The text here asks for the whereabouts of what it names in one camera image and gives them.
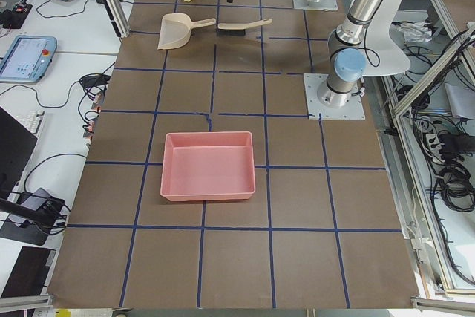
brush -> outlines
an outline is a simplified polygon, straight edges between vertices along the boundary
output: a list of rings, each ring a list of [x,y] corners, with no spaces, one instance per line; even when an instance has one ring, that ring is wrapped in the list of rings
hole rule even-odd
[[[225,24],[223,22],[217,25],[217,34],[227,36],[244,36],[246,35],[246,29],[252,27],[263,26],[271,24],[272,19],[259,20],[257,22],[249,22],[247,24]]]

white tabletop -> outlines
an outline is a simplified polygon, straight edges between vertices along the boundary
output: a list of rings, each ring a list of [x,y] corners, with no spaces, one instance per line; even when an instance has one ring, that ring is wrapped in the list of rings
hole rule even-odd
[[[12,30],[7,36],[0,38],[0,56],[3,56],[16,35],[54,36],[58,40],[58,51],[69,53],[116,54],[119,52],[120,41],[109,21],[104,5],[95,0],[87,3],[85,12],[68,18],[44,19],[36,8],[47,0],[28,0],[33,9],[19,30]],[[86,0],[51,0],[40,11],[44,16],[68,15],[82,10]],[[132,5],[122,3],[128,19]]]
[[[59,105],[64,103],[71,84],[82,75],[88,73],[102,73],[115,61],[115,56],[57,53],[43,79],[35,85],[39,92],[40,101],[44,105]],[[11,84],[0,84],[0,93]],[[77,153],[87,155],[87,140],[82,137],[82,120],[77,113],[77,105],[84,92],[79,84],[71,91],[71,97],[64,108],[45,109],[45,126],[42,129],[35,151],[28,163],[32,169],[47,157],[61,153]],[[28,111],[39,109],[35,94],[25,88],[14,88],[7,94],[0,96],[0,106],[12,115],[25,114]],[[91,101],[86,99],[82,104],[82,113],[91,108]],[[40,166],[28,180],[28,188],[35,191],[42,187],[54,197],[64,199],[66,204],[73,205],[77,186],[84,167],[82,157],[65,156],[52,159]],[[0,212],[0,219],[4,220],[6,213]],[[59,249],[62,235],[49,237],[43,247]],[[4,289],[8,276],[15,264],[22,246],[30,244],[0,238],[0,291]]]
[[[28,1],[33,4],[33,10],[22,29],[12,30],[8,36],[0,38],[0,56],[7,52],[11,42],[18,34],[56,37],[58,51],[53,57],[53,62],[48,67],[45,76],[30,87],[39,92],[39,100],[44,105],[60,105],[64,103],[68,89],[73,82],[88,73],[102,73],[115,61],[120,41],[109,22],[104,6],[97,4],[95,0],[88,2],[83,14],[55,19],[43,19],[35,11],[35,8],[44,1],[46,0]],[[41,11],[46,16],[75,13],[82,9],[85,1],[52,0],[42,7]],[[128,17],[132,5],[122,4]],[[0,93],[11,86],[12,84],[0,83]],[[87,154],[87,141],[82,137],[83,121],[77,112],[77,106],[83,95],[81,86],[75,85],[71,91],[69,102],[64,108],[45,109],[45,126],[28,163],[27,171],[45,158],[55,154]],[[25,88],[14,88],[0,96],[0,106],[12,115],[26,114],[29,111],[41,109],[35,100],[35,94]],[[86,99],[81,107],[82,113],[90,107],[91,101]],[[66,204],[72,206],[84,162],[84,158],[75,156],[52,159],[32,174],[28,180],[28,188],[34,191],[42,187],[54,197],[64,199]],[[0,220],[6,217],[5,213],[0,212]],[[48,238],[43,247],[58,250],[61,242],[62,235],[52,236]],[[22,246],[29,245],[0,238],[0,291],[3,291],[7,283],[20,249]]]

blue tape line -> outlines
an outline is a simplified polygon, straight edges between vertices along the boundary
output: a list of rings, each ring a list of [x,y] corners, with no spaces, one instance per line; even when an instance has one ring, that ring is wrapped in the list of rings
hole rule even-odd
[[[262,0],[259,0],[259,14],[263,18]],[[263,28],[261,27],[261,61],[262,61],[262,89],[263,89],[263,106],[264,106],[264,136],[266,149],[266,186],[267,186],[267,219],[269,222],[269,264],[270,264],[270,287],[272,296],[272,308],[277,307],[275,297],[275,272],[274,272],[274,244],[272,239],[272,207],[270,194],[270,177],[269,177],[269,132],[267,130],[267,93],[266,93],[266,58],[264,55]]]
[[[133,68],[133,67],[115,67],[115,71],[150,71],[150,72],[162,72],[162,68]]]
[[[178,73],[213,73],[208,70],[175,70],[165,68],[133,68],[133,67],[115,67],[118,71],[151,71],[151,72],[178,72]]]
[[[332,209],[332,218],[333,218],[333,225],[335,227],[335,239],[336,239],[336,249],[338,252],[338,261],[340,263],[340,270],[341,270],[341,281],[343,284],[343,290],[344,290],[344,298],[347,303],[347,308],[351,308],[351,303],[350,303],[350,295],[348,293],[348,286],[347,286],[347,278],[344,273],[344,263],[343,263],[343,255],[341,253],[341,244],[340,244],[340,237],[338,235],[338,222],[336,220],[336,211],[335,211],[335,202],[333,200],[333,190],[332,190],[332,182],[330,180],[330,170],[328,169],[328,156],[327,156],[327,146],[325,145],[325,134],[324,134],[324,127],[323,127],[323,121],[320,117],[318,119],[318,125],[320,126],[320,134],[321,134],[321,145],[324,153],[324,162],[325,162],[325,172],[327,174],[327,184],[328,184],[328,194],[330,197],[330,206]]]
[[[330,166],[330,170],[355,170],[355,171],[386,171],[385,167],[352,167],[352,166]]]
[[[274,228],[273,232],[334,232],[333,228]]]
[[[176,13],[176,10],[177,10],[177,5],[175,5],[175,7],[174,7],[174,13]],[[163,60],[163,70],[166,69],[167,59],[168,59],[168,51],[166,51],[165,59]],[[162,77],[160,79],[160,87],[159,87],[158,94],[157,94],[157,101],[155,103],[155,111],[158,111],[158,107],[159,107],[159,104],[160,104],[160,96],[161,96],[161,93],[162,93],[163,77],[164,76],[165,76],[165,71],[162,71]],[[150,139],[148,140],[147,156],[146,156],[146,159],[145,159],[146,164],[148,164],[148,161],[150,159],[151,147],[152,147],[152,143],[153,143],[153,140],[154,140],[154,131],[155,131],[156,123],[157,123],[157,113],[154,114],[154,119],[152,121]],[[124,281],[123,281],[123,285],[122,285],[122,292],[121,292],[121,295],[120,295],[120,303],[119,303],[120,307],[122,307],[123,304],[124,304],[125,291],[127,290],[128,274],[129,274],[129,271],[130,271],[132,252],[134,250],[135,234],[136,234],[136,231],[137,231],[136,226],[137,226],[138,220],[139,220],[140,205],[142,204],[143,190],[144,190],[144,187],[145,187],[145,179],[147,177],[147,170],[148,170],[148,165],[145,165],[145,168],[143,170],[142,183],[140,185],[139,199],[138,199],[137,207],[136,207],[136,210],[135,210],[134,228],[132,230],[131,245],[130,245],[129,252],[128,252],[127,265],[126,265],[126,268],[125,268]]]
[[[263,71],[219,71],[219,73],[236,73],[236,74],[262,74]],[[281,74],[280,72],[267,72],[266,74]]]
[[[85,162],[86,165],[135,165],[135,166],[144,166],[145,163],[137,162],[128,162],[128,161],[94,161],[88,160]]]
[[[100,228],[100,229],[132,229],[133,224],[71,224],[67,225],[68,228]]]
[[[342,233],[401,233],[400,229],[359,229],[359,228],[338,228],[339,232]]]
[[[168,1],[134,1],[134,5],[175,5],[175,3],[171,3]]]
[[[201,307],[201,281],[203,277],[203,250],[205,243],[205,220],[206,220],[206,202],[203,202],[203,210],[201,211],[201,234],[200,234],[200,258],[198,261],[198,287],[196,297],[196,307]]]
[[[160,115],[201,115],[208,116],[208,113],[200,113],[198,111],[133,111],[133,110],[120,110],[120,109],[103,109],[104,113],[131,113],[131,114],[160,114]]]
[[[312,45],[309,40],[310,34],[309,34],[309,25],[307,23],[307,14],[305,13],[305,10],[302,10],[302,13],[304,14],[305,34],[307,35],[306,41],[307,41],[307,47],[309,49],[310,68],[311,68],[311,71],[313,72],[314,67],[313,67],[313,58],[312,58]]]
[[[144,35],[160,35],[160,33],[155,33],[151,31],[138,31],[138,30],[131,30],[131,33],[142,33]]]
[[[212,74],[212,85],[211,85],[211,103],[209,105],[209,112],[213,112],[214,108],[214,84],[216,82],[216,57],[217,57],[217,45],[214,44],[214,53],[213,53],[213,74]]]
[[[305,228],[305,227],[263,227],[263,226],[155,226],[153,224],[82,224],[72,223],[68,228],[82,229],[150,229],[150,230],[212,230],[223,232],[341,232],[341,233],[402,233],[400,229],[385,228]]]
[[[206,226],[206,230],[239,231],[239,232],[268,232],[269,228],[259,226]]]
[[[304,114],[219,113],[218,115],[234,117],[308,118],[308,115]]]
[[[132,253],[134,251],[134,242],[135,242],[136,232],[137,231],[135,229],[132,229],[131,244],[128,248],[127,264],[125,265],[124,280],[122,282],[122,292],[120,294],[120,303],[119,303],[120,307],[123,306],[124,300],[125,300],[125,291],[127,290],[128,274],[131,269]]]

dustpan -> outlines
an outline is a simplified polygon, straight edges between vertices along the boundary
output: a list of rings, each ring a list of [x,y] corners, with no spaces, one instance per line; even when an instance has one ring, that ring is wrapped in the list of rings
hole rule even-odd
[[[158,50],[181,48],[190,40],[191,30],[216,24],[216,19],[205,19],[193,22],[190,17],[182,13],[165,14],[162,17]]]

computer monitor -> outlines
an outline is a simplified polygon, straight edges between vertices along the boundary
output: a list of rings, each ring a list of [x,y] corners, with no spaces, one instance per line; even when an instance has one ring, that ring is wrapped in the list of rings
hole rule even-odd
[[[0,198],[8,199],[20,181],[36,137],[0,107]]]
[[[21,200],[27,200],[29,194],[22,195],[19,202],[8,200],[22,177],[35,145],[36,137],[0,107],[0,211],[11,214],[0,228],[0,238],[42,245],[48,236],[45,232],[50,231],[57,216],[51,213],[47,205],[47,201],[52,199],[50,195],[42,190],[44,204],[37,206],[37,209],[22,205]],[[54,212],[60,211],[63,206],[62,200],[50,201],[49,205],[53,206]],[[24,223],[18,224],[18,217],[27,221],[20,220]],[[38,230],[34,224],[43,226],[45,232]]]

